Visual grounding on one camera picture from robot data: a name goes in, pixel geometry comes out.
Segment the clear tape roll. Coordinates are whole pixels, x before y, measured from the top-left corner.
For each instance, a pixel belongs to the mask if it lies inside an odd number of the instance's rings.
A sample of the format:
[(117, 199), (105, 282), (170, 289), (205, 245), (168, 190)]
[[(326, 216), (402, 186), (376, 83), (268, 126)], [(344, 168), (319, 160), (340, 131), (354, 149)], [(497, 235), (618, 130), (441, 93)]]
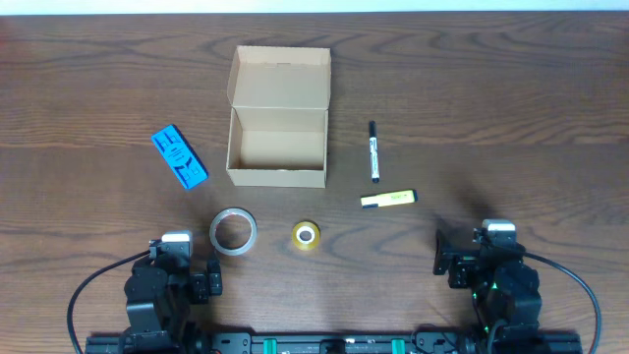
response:
[(242, 256), (257, 240), (257, 222), (247, 210), (229, 207), (219, 212), (209, 228), (214, 249), (226, 256)]

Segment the yellow highlighter pen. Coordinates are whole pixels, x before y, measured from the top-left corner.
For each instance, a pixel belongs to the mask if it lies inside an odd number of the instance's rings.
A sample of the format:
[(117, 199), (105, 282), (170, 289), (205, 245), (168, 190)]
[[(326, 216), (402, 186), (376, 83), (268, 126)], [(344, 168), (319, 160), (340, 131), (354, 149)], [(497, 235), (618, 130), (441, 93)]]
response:
[(392, 207), (413, 204), (419, 200), (415, 190), (403, 190), (361, 197), (362, 208)]

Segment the small yellow tape roll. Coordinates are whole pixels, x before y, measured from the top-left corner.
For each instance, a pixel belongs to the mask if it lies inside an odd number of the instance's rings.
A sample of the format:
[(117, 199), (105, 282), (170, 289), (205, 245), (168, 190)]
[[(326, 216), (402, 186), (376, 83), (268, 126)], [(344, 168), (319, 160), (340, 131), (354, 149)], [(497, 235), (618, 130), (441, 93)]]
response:
[(292, 231), (294, 245), (301, 251), (312, 251), (317, 248), (320, 241), (320, 230), (311, 221), (297, 223)]

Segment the blue plastic block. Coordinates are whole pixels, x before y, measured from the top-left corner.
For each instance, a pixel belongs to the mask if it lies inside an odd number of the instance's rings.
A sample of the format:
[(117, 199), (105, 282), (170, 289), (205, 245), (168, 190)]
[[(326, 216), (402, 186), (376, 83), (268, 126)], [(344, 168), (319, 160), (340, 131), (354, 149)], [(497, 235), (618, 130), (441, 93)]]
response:
[(209, 178), (198, 155), (175, 125), (154, 133), (151, 141), (185, 190), (191, 190)]

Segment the black white marker pen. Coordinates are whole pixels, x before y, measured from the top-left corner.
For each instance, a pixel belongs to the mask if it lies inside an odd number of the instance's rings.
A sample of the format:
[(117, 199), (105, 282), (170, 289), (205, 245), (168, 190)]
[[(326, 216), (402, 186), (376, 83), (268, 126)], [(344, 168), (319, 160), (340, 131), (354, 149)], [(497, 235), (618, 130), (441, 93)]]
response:
[(379, 176), (379, 166), (378, 166), (376, 124), (374, 121), (369, 122), (369, 133), (370, 133), (371, 178), (374, 183), (378, 183), (380, 176)]

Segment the brown cardboard box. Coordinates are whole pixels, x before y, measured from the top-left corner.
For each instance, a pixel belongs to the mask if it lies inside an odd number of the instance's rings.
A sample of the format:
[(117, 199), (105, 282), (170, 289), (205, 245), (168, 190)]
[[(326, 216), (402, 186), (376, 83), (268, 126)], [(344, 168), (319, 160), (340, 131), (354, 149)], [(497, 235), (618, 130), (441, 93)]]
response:
[(331, 51), (246, 46), (234, 53), (226, 172), (239, 187), (326, 185)]

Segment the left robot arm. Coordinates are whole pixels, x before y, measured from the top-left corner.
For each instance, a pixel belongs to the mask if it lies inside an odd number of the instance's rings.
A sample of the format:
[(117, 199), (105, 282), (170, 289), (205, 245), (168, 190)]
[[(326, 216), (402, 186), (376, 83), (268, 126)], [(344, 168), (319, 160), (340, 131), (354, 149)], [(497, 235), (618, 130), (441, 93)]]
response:
[(191, 270), (189, 241), (152, 241), (148, 254), (132, 267), (124, 286), (130, 322), (120, 353), (209, 353), (211, 340), (189, 320), (193, 305), (222, 294), (219, 259), (210, 255), (205, 269)]

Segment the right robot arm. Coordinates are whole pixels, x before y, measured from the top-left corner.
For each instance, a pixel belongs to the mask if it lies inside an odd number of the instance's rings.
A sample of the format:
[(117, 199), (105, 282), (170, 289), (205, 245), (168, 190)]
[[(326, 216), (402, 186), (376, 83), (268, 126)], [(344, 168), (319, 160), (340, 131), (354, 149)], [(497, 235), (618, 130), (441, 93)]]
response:
[(432, 272), (447, 275), (452, 289), (468, 289), (479, 326), (459, 341), (462, 353), (497, 353), (522, 346), (536, 336), (542, 307), (540, 278), (524, 264), (525, 248), (516, 227), (506, 220), (486, 220), (474, 230), (477, 250), (454, 246), (435, 234)]

